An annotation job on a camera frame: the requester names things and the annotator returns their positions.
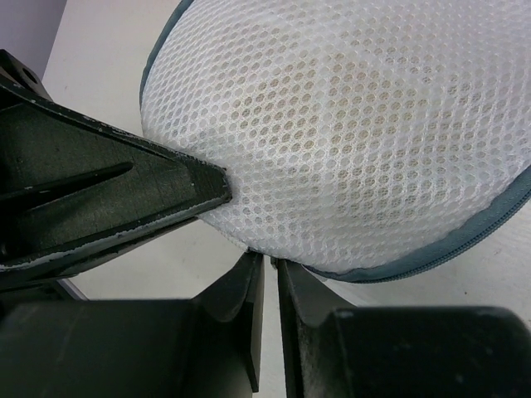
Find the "honeycomb mesh pattern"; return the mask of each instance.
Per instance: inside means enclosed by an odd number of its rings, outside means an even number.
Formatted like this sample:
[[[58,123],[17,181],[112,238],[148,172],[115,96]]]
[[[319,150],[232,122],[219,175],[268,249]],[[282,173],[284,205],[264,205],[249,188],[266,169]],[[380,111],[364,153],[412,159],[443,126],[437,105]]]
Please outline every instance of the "honeycomb mesh pattern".
[[[463,226],[531,163],[528,0],[195,0],[147,79],[144,134],[225,167],[203,220],[316,269]]]

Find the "zipper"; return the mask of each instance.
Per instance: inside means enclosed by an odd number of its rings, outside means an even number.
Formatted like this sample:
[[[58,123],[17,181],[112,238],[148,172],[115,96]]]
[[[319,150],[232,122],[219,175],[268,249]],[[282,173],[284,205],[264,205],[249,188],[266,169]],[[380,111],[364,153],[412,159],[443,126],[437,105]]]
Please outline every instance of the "zipper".
[[[525,203],[531,198],[531,191],[528,191],[509,211],[507,211],[503,216],[501,216],[495,223],[493,223],[489,228],[485,229],[480,234],[476,235],[474,238],[470,239],[457,249],[451,251],[450,253],[443,255],[441,258],[437,260],[433,260],[432,262],[423,265],[422,267],[419,267],[417,269],[413,269],[411,271],[404,272],[403,274],[391,276],[388,278],[381,278],[381,279],[375,279],[375,280],[361,280],[357,281],[357,284],[378,284],[381,282],[392,282],[393,280],[399,280],[399,279],[405,279],[409,278],[410,276],[414,276],[417,274],[421,274],[425,271],[428,271],[429,269],[435,268],[439,265],[444,264],[447,261],[452,260],[454,257],[457,257],[461,253],[467,251],[472,246],[477,245],[480,243],[483,239],[485,239],[487,236],[492,234],[494,231],[496,231],[498,228],[500,228],[505,222],[507,222],[514,214],[518,212],[522,207],[524,207]]]

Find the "black plastic part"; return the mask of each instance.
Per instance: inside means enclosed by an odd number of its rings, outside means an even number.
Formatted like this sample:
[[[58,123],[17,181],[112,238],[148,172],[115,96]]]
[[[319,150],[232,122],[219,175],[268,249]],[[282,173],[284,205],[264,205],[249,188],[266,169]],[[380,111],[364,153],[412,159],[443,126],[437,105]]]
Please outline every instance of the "black plastic part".
[[[531,335],[510,311],[353,308],[278,267],[288,398],[531,396]]]
[[[263,273],[250,252],[191,300],[22,305],[0,326],[0,396],[251,398]]]
[[[52,103],[0,51],[0,289],[72,276],[231,199],[223,170]]]

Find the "white table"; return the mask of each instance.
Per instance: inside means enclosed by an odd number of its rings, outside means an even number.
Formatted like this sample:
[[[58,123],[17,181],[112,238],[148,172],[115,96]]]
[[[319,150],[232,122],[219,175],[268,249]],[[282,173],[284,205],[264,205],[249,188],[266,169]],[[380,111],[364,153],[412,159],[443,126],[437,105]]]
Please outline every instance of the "white table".
[[[141,134],[139,82],[179,0],[68,0],[44,85],[82,114]],[[209,250],[198,242],[208,242]],[[89,298],[191,297],[229,270],[241,250],[201,222],[76,278]],[[438,269],[388,284],[327,282],[358,305],[496,304],[531,324],[531,206]],[[261,397],[285,396],[275,273],[266,267]]]

